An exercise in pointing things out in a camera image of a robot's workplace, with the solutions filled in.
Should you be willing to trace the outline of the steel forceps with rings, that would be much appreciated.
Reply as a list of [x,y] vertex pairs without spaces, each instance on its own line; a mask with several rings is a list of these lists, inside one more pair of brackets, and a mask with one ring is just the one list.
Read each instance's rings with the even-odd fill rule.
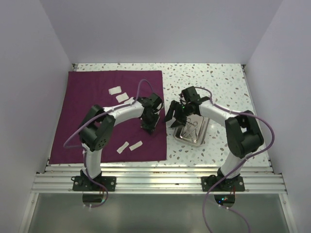
[[191,131],[192,131],[192,122],[190,119],[187,119],[184,129],[180,133],[180,137],[182,139],[192,141]]

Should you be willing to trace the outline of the steel scissors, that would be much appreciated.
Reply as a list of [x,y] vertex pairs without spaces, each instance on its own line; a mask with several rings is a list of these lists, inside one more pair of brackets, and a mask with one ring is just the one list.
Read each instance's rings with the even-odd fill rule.
[[196,129],[197,129],[197,126],[198,126],[198,122],[195,121],[191,125],[192,125],[192,131],[190,132],[190,138],[191,138],[192,143],[195,143],[196,140],[197,140]]

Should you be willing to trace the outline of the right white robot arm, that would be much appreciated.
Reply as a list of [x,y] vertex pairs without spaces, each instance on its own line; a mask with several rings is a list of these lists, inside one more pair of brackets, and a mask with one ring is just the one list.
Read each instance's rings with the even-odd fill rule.
[[217,175],[204,179],[204,183],[214,190],[228,190],[239,180],[243,165],[249,155],[253,155],[264,139],[257,120],[251,111],[236,112],[217,105],[212,96],[201,97],[197,87],[182,90],[179,101],[171,101],[165,115],[166,122],[174,119],[173,128],[185,126],[187,117],[198,115],[207,117],[225,128],[229,154]]

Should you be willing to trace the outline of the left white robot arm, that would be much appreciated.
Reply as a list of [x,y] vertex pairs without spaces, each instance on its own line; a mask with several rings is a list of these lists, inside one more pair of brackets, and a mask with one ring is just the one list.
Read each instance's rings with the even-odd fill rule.
[[105,108],[94,105],[89,110],[78,133],[84,150],[84,185],[89,190],[97,190],[101,185],[102,149],[108,144],[113,128],[120,123],[139,118],[140,127],[152,134],[162,108],[163,100],[152,93],[149,97],[137,97],[130,103]]

